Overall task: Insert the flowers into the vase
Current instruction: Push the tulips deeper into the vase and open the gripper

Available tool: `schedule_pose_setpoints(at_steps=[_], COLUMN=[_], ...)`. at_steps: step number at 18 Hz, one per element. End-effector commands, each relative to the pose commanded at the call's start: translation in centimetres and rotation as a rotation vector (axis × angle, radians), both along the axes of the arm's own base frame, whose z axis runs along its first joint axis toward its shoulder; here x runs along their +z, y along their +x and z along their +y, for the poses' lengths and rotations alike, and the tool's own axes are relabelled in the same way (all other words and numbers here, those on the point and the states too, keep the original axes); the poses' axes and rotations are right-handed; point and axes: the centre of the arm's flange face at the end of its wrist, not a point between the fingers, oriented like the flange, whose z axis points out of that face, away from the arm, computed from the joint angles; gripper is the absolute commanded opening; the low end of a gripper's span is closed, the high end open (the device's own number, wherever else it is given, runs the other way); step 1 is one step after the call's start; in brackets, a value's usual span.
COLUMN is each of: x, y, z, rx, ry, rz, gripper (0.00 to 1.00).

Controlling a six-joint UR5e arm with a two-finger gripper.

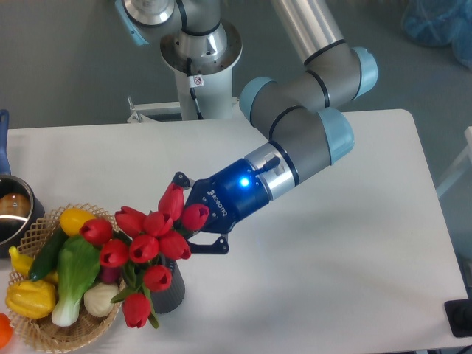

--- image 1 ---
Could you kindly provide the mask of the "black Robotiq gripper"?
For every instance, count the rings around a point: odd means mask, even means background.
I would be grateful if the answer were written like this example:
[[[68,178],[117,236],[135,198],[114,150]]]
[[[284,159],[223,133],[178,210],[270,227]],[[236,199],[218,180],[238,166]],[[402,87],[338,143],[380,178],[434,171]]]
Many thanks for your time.
[[[178,171],[172,183],[183,190],[191,190],[186,205],[203,204],[210,216],[201,227],[202,232],[221,233],[212,244],[187,241],[193,254],[227,254],[228,234],[236,223],[247,218],[270,201],[262,182],[268,168],[253,168],[246,159],[239,159],[209,178],[193,180]]]

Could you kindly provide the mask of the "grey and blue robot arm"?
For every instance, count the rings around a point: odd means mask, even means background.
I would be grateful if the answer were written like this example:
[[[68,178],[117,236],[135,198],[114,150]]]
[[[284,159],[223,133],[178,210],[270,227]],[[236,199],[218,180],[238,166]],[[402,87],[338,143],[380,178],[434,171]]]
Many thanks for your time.
[[[138,45],[159,40],[173,70],[184,120],[228,119],[234,104],[232,70],[242,43],[221,18],[218,1],[117,1]],[[250,81],[238,105],[266,143],[209,178],[175,182],[190,190],[190,206],[202,205],[202,232],[218,239],[191,244],[194,253],[225,254],[234,225],[348,154],[353,130],[338,110],[373,88],[374,57],[345,42],[323,1],[274,1],[273,7],[305,70],[290,83],[268,77]]]

